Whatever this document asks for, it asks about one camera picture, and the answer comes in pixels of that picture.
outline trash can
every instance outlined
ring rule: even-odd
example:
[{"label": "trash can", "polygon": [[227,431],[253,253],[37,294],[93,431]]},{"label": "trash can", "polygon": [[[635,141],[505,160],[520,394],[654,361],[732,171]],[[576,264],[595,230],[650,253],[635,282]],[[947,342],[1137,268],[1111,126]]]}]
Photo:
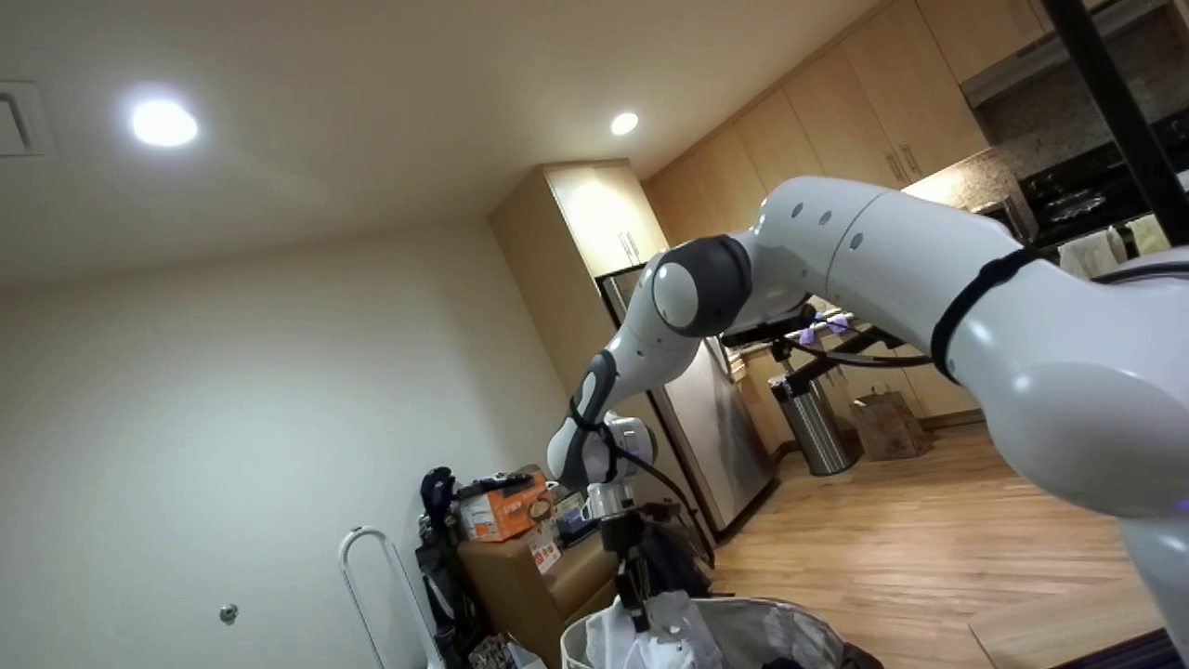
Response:
[{"label": "trash can", "polygon": [[773,379],[773,394],[814,476],[836,476],[858,461],[862,450],[840,439],[817,383],[784,375]]},{"label": "trash can", "polygon": [[[825,621],[791,602],[695,598],[695,610],[713,632],[721,665],[762,669],[795,662],[806,669],[881,669],[873,654],[843,643]],[[595,669],[595,662],[587,658],[591,617],[580,617],[561,632],[561,669]]]}]

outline white wall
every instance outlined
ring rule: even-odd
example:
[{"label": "white wall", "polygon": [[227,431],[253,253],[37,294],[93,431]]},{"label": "white wall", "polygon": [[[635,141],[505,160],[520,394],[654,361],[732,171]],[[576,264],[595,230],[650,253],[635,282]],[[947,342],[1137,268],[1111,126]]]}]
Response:
[{"label": "white wall", "polygon": [[431,465],[539,461],[561,401],[487,227],[4,297],[0,665],[372,669],[338,539],[409,546]]}]

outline ceiling light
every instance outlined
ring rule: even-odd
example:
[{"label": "ceiling light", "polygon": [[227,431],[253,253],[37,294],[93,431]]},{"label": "ceiling light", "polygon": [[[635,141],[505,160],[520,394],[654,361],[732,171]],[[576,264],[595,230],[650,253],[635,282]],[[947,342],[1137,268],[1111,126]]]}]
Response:
[{"label": "ceiling light", "polygon": [[182,149],[197,138],[197,119],[171,97],[137,100],[126,123],[134,138],[152,149]]},{"label": "ceiling light", "polygon": [[639,126],[635,112],[617,112],[617,119],[609,119],[613,138],[628,138],[628,134],[635,134],[635,126]]}]

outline ceiling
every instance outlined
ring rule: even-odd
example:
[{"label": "ceiling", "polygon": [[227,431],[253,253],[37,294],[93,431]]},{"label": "ceiling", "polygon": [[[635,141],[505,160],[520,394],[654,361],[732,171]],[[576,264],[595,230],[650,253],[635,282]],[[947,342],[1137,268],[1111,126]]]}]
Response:
[{"label": "ceiling", "polygon": [[[483,223],[546,160],[658,171],[873,0],[0,0],[0,290],[409,223]],[[130,141],[171,89],[193,149]],[[635,108],[639,134],[609,138]]]}]

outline refrigerator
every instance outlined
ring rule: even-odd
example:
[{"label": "refrigerator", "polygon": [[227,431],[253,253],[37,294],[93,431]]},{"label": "refrigerator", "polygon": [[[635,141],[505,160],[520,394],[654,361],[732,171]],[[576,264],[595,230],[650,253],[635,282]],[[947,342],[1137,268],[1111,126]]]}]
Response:
[{"label": "refrigerator", "polygon": [[[617,327],[643,268],[647,264],[595,279]],[[665,431],[658,442],[661,450],[669,442],[710,531],[717,539],[732,535],[777,487],[777,472],[728,375],[721,342],[706,338],[691,368],[647,398]]]}]

